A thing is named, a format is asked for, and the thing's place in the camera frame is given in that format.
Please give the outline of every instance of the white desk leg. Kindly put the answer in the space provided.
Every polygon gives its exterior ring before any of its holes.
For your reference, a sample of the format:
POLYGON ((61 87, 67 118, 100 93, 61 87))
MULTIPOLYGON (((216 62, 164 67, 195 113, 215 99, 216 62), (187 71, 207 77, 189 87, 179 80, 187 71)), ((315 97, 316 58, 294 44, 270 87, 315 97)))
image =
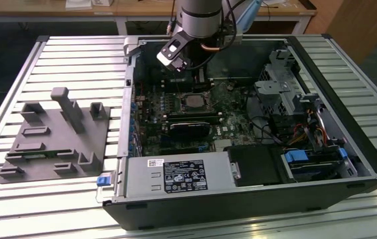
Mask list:
POLYGON ((119 35, 127 35, 125 16, 116 17, 116 26, 117 26, 119 35))
POLYGON ((302 16, 299 21, 296 22, 292 32, 292 35, 302 35, 304 33, 307 24, 308 24, 310 16, 302 16))

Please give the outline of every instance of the barcode sticker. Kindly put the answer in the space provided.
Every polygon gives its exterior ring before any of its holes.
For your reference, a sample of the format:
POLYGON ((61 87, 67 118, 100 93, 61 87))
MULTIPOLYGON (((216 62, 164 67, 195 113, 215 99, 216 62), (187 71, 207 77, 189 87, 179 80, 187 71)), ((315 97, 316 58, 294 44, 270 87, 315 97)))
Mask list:
POLYGON ((164 159, 148 159, 147 167, 161 167, 164 159))
POLYGON ((112 15, 112 12, 95 12, 93 15, 112 15))

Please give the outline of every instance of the paper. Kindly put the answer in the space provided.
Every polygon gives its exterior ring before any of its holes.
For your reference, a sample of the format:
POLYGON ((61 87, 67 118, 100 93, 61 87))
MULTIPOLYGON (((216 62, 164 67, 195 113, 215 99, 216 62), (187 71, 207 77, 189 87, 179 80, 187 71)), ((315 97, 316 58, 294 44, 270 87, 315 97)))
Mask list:
POLYGON ((279 4, 279 3, 284 3, 284 2, 287 2, 287 0, 263 0, 262 6, 279 4))
POLYGON ((65 0, 65 10, 87 10, 92 9, 91 0, 65 0))

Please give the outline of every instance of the blue latch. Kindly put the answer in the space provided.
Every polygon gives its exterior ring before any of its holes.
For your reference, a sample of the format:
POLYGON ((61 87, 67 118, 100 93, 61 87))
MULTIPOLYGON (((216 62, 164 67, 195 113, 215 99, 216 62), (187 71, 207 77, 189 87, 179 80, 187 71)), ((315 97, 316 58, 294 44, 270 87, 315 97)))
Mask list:
POLYGON ((283 154, 287 163, 298 162, 298 161, 307 161, 307 155, 303 150, 292 150, 283 154))
POLYGON ((262 4, 262 0, 254 0, 248 4, 244 12, 242 13, 238 21, 236 21, 236 27, 242 29, 243 33, 250 29, 254 18, 256 16, 256 12, 259 11, 262 4))
POLYGON ((338 151, 339 151, 339 154, 340 154, 342 158, 343 159, 347 158, 346 150, 343 148, 339 148, 338 151))
POLYGON ((109 176, 99 176, 96 178, 96 186, 109 186, 111 185, 111 175, 109 176))

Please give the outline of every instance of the sticker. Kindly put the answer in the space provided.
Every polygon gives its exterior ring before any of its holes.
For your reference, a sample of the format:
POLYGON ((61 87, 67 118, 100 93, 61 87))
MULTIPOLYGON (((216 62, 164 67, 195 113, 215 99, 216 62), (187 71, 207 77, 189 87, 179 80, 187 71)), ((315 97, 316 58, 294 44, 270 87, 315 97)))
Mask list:
POLYGON ((148 159, 147 167, 161 167, 164 159, 148 159))
POLYGON ((165 193, 207 190, 203 161, 163 163, 163 180, 165 193))
POLYGON ((219 128, 219 126, 216 126, 216 135, 218 136, 220 135, 220 128, 219 128))
POLYGON ((113 13, 112 12, 95 12, 93 15, 112 15, 113 13))

